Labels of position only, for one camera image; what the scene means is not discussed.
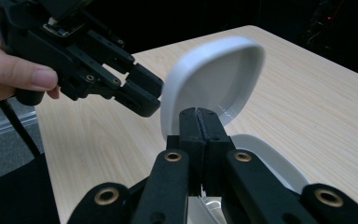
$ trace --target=light wood tabletop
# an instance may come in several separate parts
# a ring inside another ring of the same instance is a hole
[[[206,35],[134,54],[163,80],[188,50],[216,38],[245,35],[266,50],[248,103],[225,128],[276,148],[312,183],[336,187],[358,202],[358,74],[254,26]],[[98,95],[72,101],[45,97],[36,107],[62,223],[93,187],[131,187],[165,149],[159,110],[141,118]]]

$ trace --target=dark background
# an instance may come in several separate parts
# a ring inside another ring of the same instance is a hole
[[[95,0],[87,11],[130,53],[255,25],[358,73],[358,0]]]

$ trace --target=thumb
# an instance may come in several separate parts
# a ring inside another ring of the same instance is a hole
[[[57,73],[41,64],[0,54],[0,83],[30,91],[50,91],[57,86]]]

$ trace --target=black metal bracket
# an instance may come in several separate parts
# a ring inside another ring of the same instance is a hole
[[[53,68],[61,92],[72,100],[89,94],[115,97],[142,117],[159,109],[162,80],[135,63],[122,48],[124,42],[111,38],[109,31],[86,11],[79,9],[56,21],[36,1],[0,0],[0,6],[0,36],[5,51]],[[104,64],[128,74],[125,83]],[[24,105],[38,105],[43,92],[18,90],[16,97]]]
[[[184,224],[188,197],[202,191],[221,197],[228,224],[358,223],[358,203],[338,189],[287,189],[254,153],[235,148],[213,111],[189,108],[179,121],[180,134],[168,136],[148,178],[130,189],[96,186],[68,223]]]

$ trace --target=human hand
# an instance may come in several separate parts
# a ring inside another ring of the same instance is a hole
[[[16,89],[46,91],[51,98],[58,99],[57,82],[53,69],[6,54],[0,41],[0,100],[14,95]]]

